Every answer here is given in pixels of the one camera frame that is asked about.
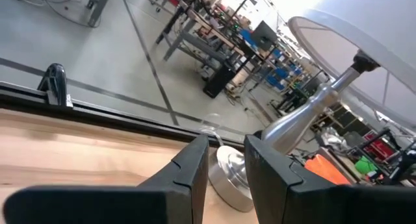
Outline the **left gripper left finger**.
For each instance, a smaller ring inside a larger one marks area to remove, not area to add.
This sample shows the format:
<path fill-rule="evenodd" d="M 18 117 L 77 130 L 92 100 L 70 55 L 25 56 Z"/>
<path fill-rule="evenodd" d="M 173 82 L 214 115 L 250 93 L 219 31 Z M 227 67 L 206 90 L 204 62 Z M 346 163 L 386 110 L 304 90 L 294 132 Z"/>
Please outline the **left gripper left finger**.
<path fill-rule="evenodd" d="M 209 141 L 198 136 L 138 186 L 30 186 L 3 206 L 6 223 L 201 223 Z"/>

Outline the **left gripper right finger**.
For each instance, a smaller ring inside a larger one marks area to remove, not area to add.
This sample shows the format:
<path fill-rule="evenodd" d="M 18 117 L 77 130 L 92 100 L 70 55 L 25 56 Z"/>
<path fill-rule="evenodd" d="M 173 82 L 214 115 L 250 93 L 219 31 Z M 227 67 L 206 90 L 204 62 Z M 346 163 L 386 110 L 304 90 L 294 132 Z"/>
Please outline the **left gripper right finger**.
<path fill-rule="evenodd" d="M 336 185 L 265 145 L 244 139 L 246 176 L 260 223 L 415 224 L 415 189 Z"/>

